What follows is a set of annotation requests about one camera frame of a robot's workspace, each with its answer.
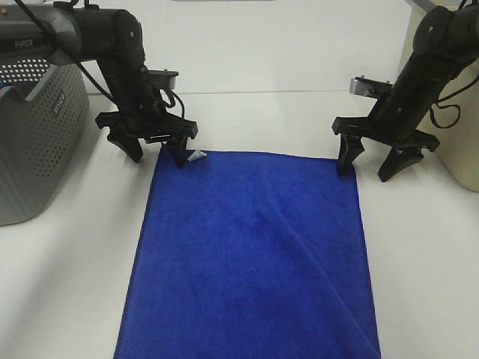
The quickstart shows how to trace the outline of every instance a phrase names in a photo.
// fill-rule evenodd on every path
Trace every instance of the robotic arm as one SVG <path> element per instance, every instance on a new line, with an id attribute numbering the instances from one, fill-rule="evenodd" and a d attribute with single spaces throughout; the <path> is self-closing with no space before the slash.
<path id="1" fill-rule="evenodd" d="M 354 94 L 378 101 L 367 117 L 336 118 L 332 128 L 336 135 L 341 135 L 339 173 L 346 172 L 364 152 L 363 137 L 392 147 L 379 170 L 383 182 L 421 161 L 422 148 L 436 150 L 439 140 L 416 127 L 438 102 L 448 82 L 478 58 L 478 1 L 457 11 L 441 6 L 432 9 L 419 25 L 414 52 L 394 85 L 353 79 Z"/>
<path id="2" fill-rule="evenodd" d="M 195 138 L 198 128 L 196 122 L 168 113 L 166 107 L 172 106 L 159 91 L 174 102 L 171 84 L 178 73 L 146 68 L 141 25 L 131 13 L 100 9 L 88 0 L 85 8 L 74 8 L 78 2 L 55 1 L 53 6 L 28 9 L 1 6 L 0 59 L 40 56 L 58 66 L 97 61 L 109 98 L 118 106 L 118 111 L 96 119 L 98 127 L 110 128 L 108 140 L 135 162 L 143 155 L 139 139 L 166 143 L 181 167 L 187 138 Z"/>

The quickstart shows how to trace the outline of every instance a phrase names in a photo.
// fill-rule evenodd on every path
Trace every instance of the microfiber cloth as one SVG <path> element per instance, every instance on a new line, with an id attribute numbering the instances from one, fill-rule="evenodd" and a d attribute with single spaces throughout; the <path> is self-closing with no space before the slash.
<path id="1" fill-rule="evenodd" d="M 162 151 L 116 359 L 380 358 L 356 175 Z"/>

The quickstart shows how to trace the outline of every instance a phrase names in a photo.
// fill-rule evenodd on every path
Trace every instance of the white background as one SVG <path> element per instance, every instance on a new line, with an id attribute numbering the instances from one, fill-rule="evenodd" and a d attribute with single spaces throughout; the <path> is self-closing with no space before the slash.
<path id="1" fill-rule="evenodd" d="M 373 101 L 347 93 L 364 73 L 394 80 L 410 7 L 403 0 L 180 3 L 96 1 L 142 22 L 147 64 L 177 89 L 205 150 L 334 158 L 336 116 Z M 135 165 L 88 125 L 46 210 L 0 227 L 0 358 L 111 358 L 158 148 Z M 479 194 L 439 160 L 386 184 L 388 149 L 356 162 L 383 357 L 479 358 Z"/>

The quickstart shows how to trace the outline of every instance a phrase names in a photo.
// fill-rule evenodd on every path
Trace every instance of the blue cloth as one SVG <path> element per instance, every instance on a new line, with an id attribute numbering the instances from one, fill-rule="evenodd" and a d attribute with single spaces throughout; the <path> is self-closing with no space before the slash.
<path id="1" fill-rule="evenodd" d="M 355 174 L 162 151 L 115 358 L 379 357 Z"/>

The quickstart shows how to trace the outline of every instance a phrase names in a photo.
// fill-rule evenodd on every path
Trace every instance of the gray basket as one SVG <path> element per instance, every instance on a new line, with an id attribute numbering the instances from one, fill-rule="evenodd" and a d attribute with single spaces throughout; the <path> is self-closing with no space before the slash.
<path id="1" fill-rule="evenodd" d="M 0 64 L 0 86 L 3 225 L 35 216 L 48 202 L 82 133 L 88 97 L 75 65 L 40 59 Z"/>

